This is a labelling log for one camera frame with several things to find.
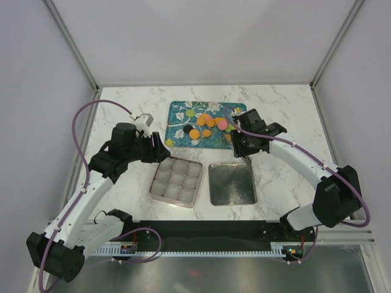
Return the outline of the steel kitchen tongs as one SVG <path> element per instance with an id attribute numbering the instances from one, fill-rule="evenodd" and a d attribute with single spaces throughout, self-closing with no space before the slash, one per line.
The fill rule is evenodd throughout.
<path id="1" fill-rule="evenodd" d="M 243 157 L 241 157 L 241 159 L 243 160 L 243 162 L 247 166 L 251 166 L 252 165 L 252 158 L 250 156 L 243 156 Z"/>

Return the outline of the orange round cookie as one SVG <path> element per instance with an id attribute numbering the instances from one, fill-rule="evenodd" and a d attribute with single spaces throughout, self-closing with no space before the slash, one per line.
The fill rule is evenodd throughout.
<path id="1" fill-rule="evenodd" d="M 196 129 L 192 129 L 189 132 L 189 136 L 192 140 L 197 140 L 200 137 L 200 132 Z"/>

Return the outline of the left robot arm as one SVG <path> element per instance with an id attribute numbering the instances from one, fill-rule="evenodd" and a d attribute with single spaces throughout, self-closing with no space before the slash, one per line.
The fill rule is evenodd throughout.
<path id="1" fill-rule="evenodd" d="M 132 217 L 118 209 L 106 220 L 85 231 L 87 219 L 125 173 L 130 163 L 160 163 L 170 157 L 158 132 L 150 132 L 142 123 L 118 123 L 111 138 L 92 156 L 86 181 L 81 184 L 57 218 L 44 232 L 31 233 L 26 245 L 34 266 L 65 282 L 73 281 L 85 260 L 107 241 L 117 237 L 130 239 L 134 227 Z"/>

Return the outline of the pink round cookie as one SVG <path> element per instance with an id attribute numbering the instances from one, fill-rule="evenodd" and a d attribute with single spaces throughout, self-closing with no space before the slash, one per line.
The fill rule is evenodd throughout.
<path id="1" fill-rule="evenodd" d="M 228 127 L 228 123 L 225 120 L 221 120 L 218 122 L 217 126 L 221 131 L 225 131 Z"/>

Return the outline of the orange cookie small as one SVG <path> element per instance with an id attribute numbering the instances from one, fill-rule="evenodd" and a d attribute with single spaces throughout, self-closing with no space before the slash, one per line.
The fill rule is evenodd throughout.
<path id="1" fill-rule="evenodd" d="M 211 134 L 212 134 L 212 132 L 211 132 L 209 129 L 206 129 L 206 130 L 204 130 L 204 131 L 202 132 L 202 135 L 203 135 L 204 137 L 210 137 Z"/>

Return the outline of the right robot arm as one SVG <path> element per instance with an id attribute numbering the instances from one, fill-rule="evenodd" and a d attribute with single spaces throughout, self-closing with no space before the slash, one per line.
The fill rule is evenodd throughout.
<path id="1" fill-rule="evenodd" d="M 339 167 L 317 158 L 298 145 L 287 129 L 278 123 L 267 124 L 255 109 L 242 114 L 224 107 L 225 119 L 234 127 L 230 137 L 235 157 L 259 152 L 271 154 L 306 179 L 315 190 L 313 203 L 298 207 L 281 218 L 279 233 L 287 241 L 300 236 L 311 226 L 333 228 L 358 211 L 366 209 L 357 172 L 347 165 Z"/>

